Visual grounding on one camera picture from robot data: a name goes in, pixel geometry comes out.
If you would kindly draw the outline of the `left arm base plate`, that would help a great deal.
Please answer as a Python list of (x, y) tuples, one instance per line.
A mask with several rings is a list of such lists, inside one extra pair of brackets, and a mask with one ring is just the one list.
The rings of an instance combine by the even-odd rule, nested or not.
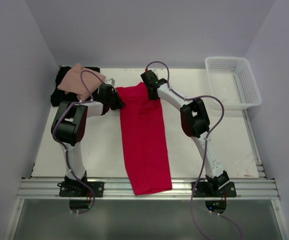
[(86, 178), (80, 181), (65, 178), (64, 181), (57, 184), (60, 188), (60, 197), (91, 197), (92, 189), (96, 198), (102, 198), (104, 192), (104, 182), (103, 181), (88, 181)]

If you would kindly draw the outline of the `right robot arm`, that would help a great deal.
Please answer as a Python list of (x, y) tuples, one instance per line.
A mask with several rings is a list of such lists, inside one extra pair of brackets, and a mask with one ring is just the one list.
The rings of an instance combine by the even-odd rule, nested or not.
[(201, 155), (207, 190), (210, 195), (219, 196), (225, 191), (230, 179), (210, 143), (210, 119), (203, 100), (198, 97), (186, 99), (168, 87), (166, 79), (158, 79), (152, 70), (140, 76), (150, 100), (162, 99), (179, 111), (181, 128), (193, 140)]

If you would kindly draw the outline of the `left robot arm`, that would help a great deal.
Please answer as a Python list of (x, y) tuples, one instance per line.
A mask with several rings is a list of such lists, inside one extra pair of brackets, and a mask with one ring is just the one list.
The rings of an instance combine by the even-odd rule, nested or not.
[(124, 106), (117, 90), (107, 83), (102, 83), (90, 100), (63, 101), (58, 106), (51, 134), (62, 148), (66, 165), (65, 181), (73, 181), (70, 189), (75, 195), (84, 196), (89, 189), (88, 183), (84, 181), (87, 171), (81, 152), (87, 119), (103, 116), (109, 110), (119, 110)]

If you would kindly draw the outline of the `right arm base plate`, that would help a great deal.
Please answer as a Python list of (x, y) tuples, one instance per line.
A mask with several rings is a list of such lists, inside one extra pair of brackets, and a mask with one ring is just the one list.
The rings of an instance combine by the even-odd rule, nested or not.
[(236, 187), (233, 181), (230, 181), (228, 184), (223, 186), (221, 189), (214, 190), (211, 187), (211, 184), (204, 180), (200, 179), (196, 187), (195, 182), (191, 182), (191, 189), (193, 189), (194, 198), (235, 198), (237, 197)]

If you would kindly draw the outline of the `red t shirt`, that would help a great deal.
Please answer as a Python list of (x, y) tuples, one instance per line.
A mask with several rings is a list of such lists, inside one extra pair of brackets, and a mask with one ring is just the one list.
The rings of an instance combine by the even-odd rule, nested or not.
[(124, 165), (136, 196), (172, 189), (163, 109), (144, 83), (118, 87)]

